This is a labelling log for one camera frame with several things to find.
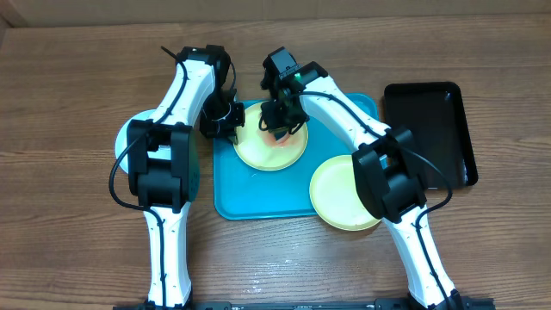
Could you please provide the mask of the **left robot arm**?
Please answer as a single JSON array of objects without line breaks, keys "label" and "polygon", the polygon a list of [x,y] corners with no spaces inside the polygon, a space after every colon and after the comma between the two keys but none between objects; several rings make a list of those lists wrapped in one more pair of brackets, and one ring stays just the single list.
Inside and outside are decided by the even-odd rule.
[{"label": "left robot arm", "polygon": [[175,76],[161,103],[131,118],[116,142],[115,165],[127,173],[149,233],[152,280],[143,309],[190,308],[186,221],[200,185],[195,136],[236,143],[245,124],[236,89],[223,87],[234,69],[224,47],[186,46],[173,58]]}]

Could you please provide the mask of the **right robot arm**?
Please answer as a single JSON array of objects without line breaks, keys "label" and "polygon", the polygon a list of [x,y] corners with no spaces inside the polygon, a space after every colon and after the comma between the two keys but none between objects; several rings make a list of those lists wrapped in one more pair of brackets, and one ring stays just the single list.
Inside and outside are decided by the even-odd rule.
[{"label": "right robot arm", "polygon": [[351,151],[356,193],[367,211],[387,226],[406,269],[412,309],[461,309],[459,291],[439,257],[428,223],[424,167],[412,133],[367,115],[318,63],[300,65],[284,47],[263,61],[261,87],[270,99],[258,127],[295,133],[310,118],[320,121]]}]

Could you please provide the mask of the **light blue plate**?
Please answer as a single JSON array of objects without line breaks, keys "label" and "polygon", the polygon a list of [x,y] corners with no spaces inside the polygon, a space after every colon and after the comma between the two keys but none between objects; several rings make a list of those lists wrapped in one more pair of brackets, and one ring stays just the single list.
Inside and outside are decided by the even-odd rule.
[{"label": "light blue plate", "polygon": [[[154,109],[149,109],[142,111],[136,115],[134,115],[132,118],[128,119],[124,125],[121,127],[120,131],[117,133],[115,138],[115,159],[118,159],[121,155],[122,151],[124,151],[127,148],[127,128],[130,124],[130,121],[133,120],[139,120],[139,121],[145,121],[149,119],[150,115],[154,112]],[[127,156],[121,161],[120,168],[127,173],[128,172],[128,160]]]}]

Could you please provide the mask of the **red and green sponge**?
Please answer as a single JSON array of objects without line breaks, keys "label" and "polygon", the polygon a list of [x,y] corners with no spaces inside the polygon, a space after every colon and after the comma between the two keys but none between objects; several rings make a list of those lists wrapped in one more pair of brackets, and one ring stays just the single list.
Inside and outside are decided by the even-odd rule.
[{"label": "red and green sponge", "polygon": [[290,137],[288,132],[267,133],[265,142],[268,146],[277,146],[284,144]]}]

